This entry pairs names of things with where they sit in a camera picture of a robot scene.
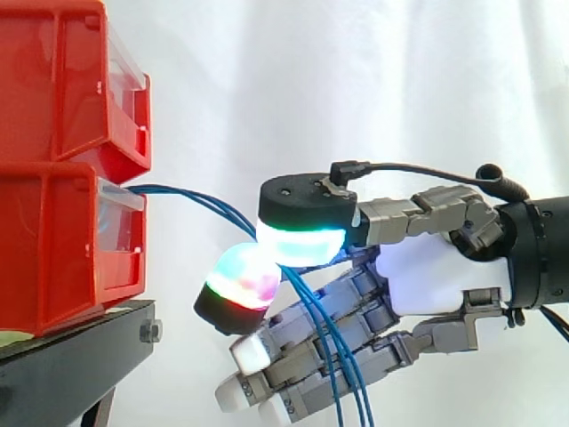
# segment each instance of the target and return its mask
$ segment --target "blue wire bundle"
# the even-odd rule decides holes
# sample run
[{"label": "blue wire bundle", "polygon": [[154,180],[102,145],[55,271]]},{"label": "blue wire bundle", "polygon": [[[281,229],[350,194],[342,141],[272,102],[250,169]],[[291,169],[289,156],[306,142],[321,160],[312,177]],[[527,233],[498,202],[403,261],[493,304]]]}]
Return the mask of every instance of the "blue wire bundle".
[{"label": "blue wire bundle", "polygon": [[[190,200],[198,203],[199,205],[202,205],[207,209],[211,210],[212,212],[218,214],[227,221],[233,223],[239,229],[248,234],[252,239],[255,239],[255,228],[251,224],[251,222],[249,222],[249,220],[247,220],[247,218],[245,218],[245,216],[242,213],[236,210],[235,207],[227,204],[223,200],[219,200],[216,197],[209,196],[203,193],[198,193],[196,191],[188,189],[178,189],[175,187],[168,187],[165,185],[156,185],[156,184],[132,186],[129,188],[129,190],[137,194],[179,194],[181,196],[187,197]],[[306,306],[307,312],[309,313],[310,317],[312,318],[312,321],[316,326],[317,335],[323,344],[325,358],[326,358],[326,365],[328,368],[328,372],[330,373],[330,382],[332,385],[333,397],[336,403],[336,414],[338,417],[338,425],[340,427],[343,427],[344,421],[341,411],[340,395],[338,393],[338,384],[336,383],[336,375],[333,367],[332,353],[330,352],[330,346],[328,345],[328,341],[326,339],[326,333],[322,328],[320,320],[318,320],[318,317],[314,312],[312,306],[314,306],[317,309],[317,311],[320,313],[320,316],[324,320],[327,333],[330,334],[330,336],[332,337],[336,350],[338,351],[338,357],[340,359],[340,364],[341,364],[341,371],[346,376],[348,384],[356,399],[357,412],[359,414],[360,425],[365,426],[365,415],[367,415],[369,426],[374,427],[373,414],[367,396],[367,391],[365,389],[364,377],[362,376],[362,372],[359,369],[359,365],[357,364],[357,361],[354,358],[351,349],[349,348],[349,346],[346,344],[343,337],[341,336],[338,327],[333,323],[330,316],[326,313],[325,308],[322,306],[320,301],[314,296],[312,291],[310,291],[309,287],[304,282],[302,277],[293,269],[287,267],[281,267],[281,268],[284,275],[293,285],[293,288],[300,297],[302,303]],[[358,390],[361,391],[362,396],[364,398],[365,415]]]}]

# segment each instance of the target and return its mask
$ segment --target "red plastic drawer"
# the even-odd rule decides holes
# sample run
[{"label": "red plastic drawer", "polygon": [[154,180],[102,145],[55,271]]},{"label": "red plastic drawer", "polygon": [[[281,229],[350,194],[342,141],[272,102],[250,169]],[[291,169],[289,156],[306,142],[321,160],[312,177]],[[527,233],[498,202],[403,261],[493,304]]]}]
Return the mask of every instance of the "red plastic drawer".
[{"label": "red plastic drawer", "polygon": [[98,0],[0,1],[0,159],[150,168],[149,79]]},{"label": "red plastic drawer", "polygon": [[45,334],[144,291],[144,197],[75,163],[0,164],[0,194],[0,330]]}]

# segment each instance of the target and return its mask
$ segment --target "green light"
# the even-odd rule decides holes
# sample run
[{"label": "green light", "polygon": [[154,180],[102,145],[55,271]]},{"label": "green light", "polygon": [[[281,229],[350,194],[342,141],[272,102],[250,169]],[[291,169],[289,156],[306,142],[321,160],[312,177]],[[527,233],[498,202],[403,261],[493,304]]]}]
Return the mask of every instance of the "green light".
[{"label": "green light", "polygon": [[346,230],[286,231],[257,223],[257,241],[278,264],[286,267],[325,265],[341,250]]},{"label": "green light", "polygon": [[224,253],[206,284],[220,297],[251,310],[274,300],[281,271],[257,243],[242,243]]}]

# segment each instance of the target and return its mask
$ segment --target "transparent drawer front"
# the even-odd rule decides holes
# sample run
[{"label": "transparent drawer front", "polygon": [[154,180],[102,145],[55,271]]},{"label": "transparent drawer front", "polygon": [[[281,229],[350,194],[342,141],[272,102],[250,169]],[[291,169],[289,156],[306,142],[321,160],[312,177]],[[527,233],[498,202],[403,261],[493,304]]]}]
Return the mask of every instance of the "transparent drawer front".
[{"label": "transparent drawer front", "polygon": [[133,252],[132,216],[144,210],[144,197],[99,178],[98,248]]},{"label": "transparent drawer front", "polygon": [[108,27],[108,84],[116,105],[134,122],[135,93],[146,89],[146,79],[110,26]]}]

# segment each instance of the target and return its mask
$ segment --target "black metal bracket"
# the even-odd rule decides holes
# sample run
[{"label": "black metal bracket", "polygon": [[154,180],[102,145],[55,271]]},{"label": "black metal bracket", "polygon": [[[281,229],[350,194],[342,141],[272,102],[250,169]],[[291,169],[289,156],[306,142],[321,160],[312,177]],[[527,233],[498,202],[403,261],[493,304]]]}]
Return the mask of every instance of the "black metal bracket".
[{"label": "black metal bracket", "polygon": [[154,302],[129,301],[88,324],[0,349],[0,425],[64,427],[89,408],[98,414],[152,353],[154,340],[142,340],[141,329],[154,318]]}]

